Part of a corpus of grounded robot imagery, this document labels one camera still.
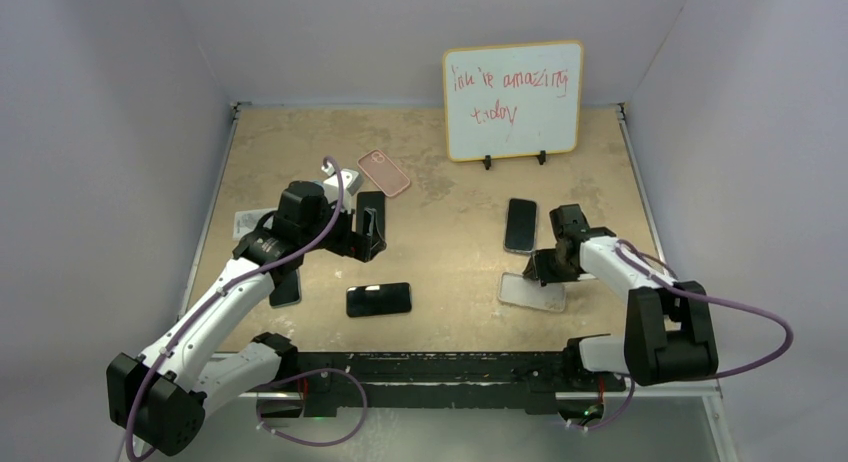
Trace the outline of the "black smartphone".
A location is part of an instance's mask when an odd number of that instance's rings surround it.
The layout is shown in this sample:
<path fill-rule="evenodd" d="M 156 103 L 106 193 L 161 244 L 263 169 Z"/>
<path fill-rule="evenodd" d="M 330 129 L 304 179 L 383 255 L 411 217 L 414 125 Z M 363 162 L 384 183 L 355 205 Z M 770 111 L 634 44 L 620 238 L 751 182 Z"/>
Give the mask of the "black smartphone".
<path fill-rule="evenodd" d="M 535 201 L 511 198 L 506 214 L 504 250 L 510 253 L 527 254 L 534 250 L 538 204 Z"/>
<path fill-rule="evenodd" d="M 356 198 L 356 231 L 366 234 L 371 226 L 386 235 L 386 197 L 382 191 L 363 191 Z"/>

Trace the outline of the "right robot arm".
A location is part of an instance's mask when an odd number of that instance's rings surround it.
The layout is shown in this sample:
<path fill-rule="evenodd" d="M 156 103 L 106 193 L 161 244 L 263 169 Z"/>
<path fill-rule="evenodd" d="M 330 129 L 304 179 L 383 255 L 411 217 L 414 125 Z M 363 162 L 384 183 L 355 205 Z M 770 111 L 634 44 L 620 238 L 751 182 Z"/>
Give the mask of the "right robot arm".
<path fill-rule="evenodd" d="M 555 245 L 536 250 L 523 276 L 541 286 L 592 276 L 625 304 L 620 336 L 567 342 L 564 381 L 584 389 L 600 373 L 627 375 L 642 386 L 704 380 L 719 365 L 707 297 L 697 282 L 681 282 L 606 227 L 589 224 L 577 204 L 550 213 Z"/>

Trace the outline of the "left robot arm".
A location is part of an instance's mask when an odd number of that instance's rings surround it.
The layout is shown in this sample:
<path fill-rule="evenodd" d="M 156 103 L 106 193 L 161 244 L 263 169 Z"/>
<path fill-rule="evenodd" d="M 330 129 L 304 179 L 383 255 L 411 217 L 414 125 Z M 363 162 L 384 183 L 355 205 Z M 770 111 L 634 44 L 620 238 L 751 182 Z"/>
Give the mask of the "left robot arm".
<path fill-rule="evenodd" d="M 307 253 L 330 253 L 369 262 L 386 242 L 369 210 L 365 227 L 353 206 L 360 183 L 343 173 L 321 183 L 295 181 L 276 209 L 246 233 L 213 285 L 171 328 L 140 354 L 118 354 L 107 368 L 111 420 L 124 428 L 130 461 L 156 452 L 173 456 L 198 435 L 204 421 L 256 387 L 284 391 L 333 367 L 306 370 L 285 336 L 262 333 L 225 359 L 217 348 L 264 299 L 289 304 L 291 280 Z"/>

